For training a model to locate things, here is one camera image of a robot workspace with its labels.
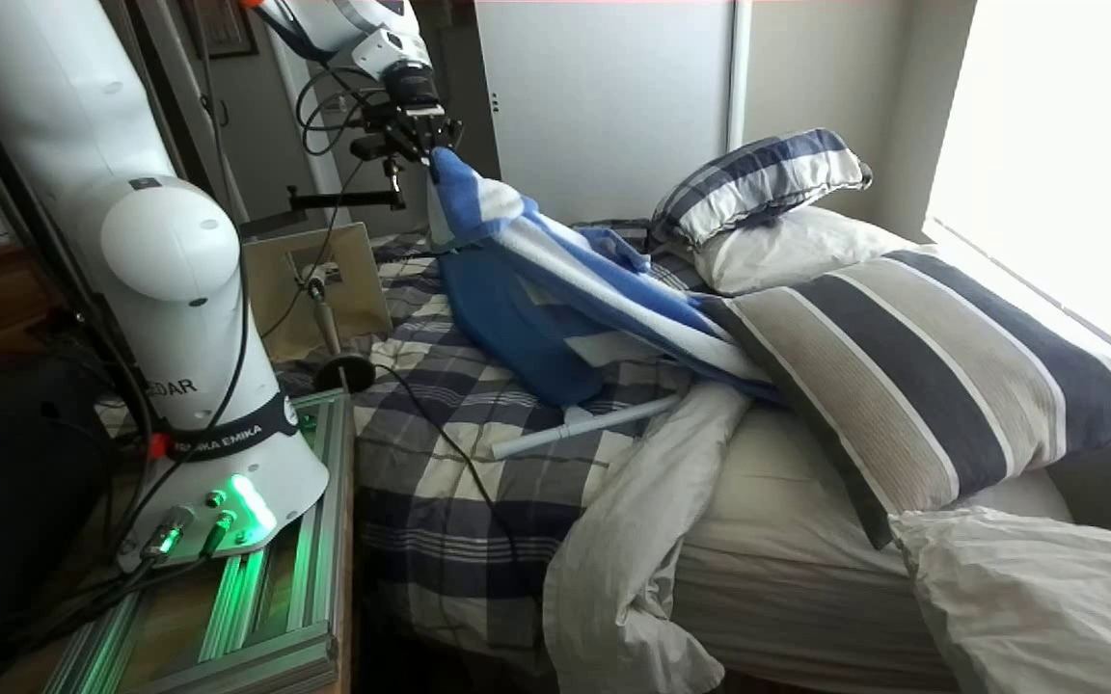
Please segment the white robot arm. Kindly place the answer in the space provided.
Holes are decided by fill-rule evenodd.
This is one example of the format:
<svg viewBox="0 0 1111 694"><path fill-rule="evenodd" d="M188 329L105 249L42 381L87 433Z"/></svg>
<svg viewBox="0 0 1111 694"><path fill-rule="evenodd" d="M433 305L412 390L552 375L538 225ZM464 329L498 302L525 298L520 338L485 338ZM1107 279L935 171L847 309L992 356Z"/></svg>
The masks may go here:
<svg viewBox="0 0 1111 694"><path fill-rule="evenodd" d="M235 225L176 176L98 0L0 0L0 144L110 312L167 435L118 563L271 544L322 499L327 468L258 338Z"/></svg>

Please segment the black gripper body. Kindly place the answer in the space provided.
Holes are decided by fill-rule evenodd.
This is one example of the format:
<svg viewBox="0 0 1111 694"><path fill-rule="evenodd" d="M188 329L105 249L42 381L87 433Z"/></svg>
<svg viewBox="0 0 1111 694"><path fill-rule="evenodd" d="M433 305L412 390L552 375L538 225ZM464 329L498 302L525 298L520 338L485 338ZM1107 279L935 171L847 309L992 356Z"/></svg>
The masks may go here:
<svg viewBox="0 0 1111 694"><path fill-rule="evenodd" d="M393 66L381 75L381 94L358 109L358 158L408 158L422 163L434 145L457 138L457 118L443 109L434 75L426 66Z"/></svg>

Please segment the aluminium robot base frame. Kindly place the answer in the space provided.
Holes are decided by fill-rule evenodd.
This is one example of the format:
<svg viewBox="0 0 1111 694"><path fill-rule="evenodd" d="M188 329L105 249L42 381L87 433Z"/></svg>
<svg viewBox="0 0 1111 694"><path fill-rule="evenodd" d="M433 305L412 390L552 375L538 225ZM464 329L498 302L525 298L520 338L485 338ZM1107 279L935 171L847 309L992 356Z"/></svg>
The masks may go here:
<svg viewBox="0 0 1111 694"><path fill-rule="evenodd" d="M352 396L296 404L327 492L266 550L140 591L73 632L42 694L352 694Z"/></svg>

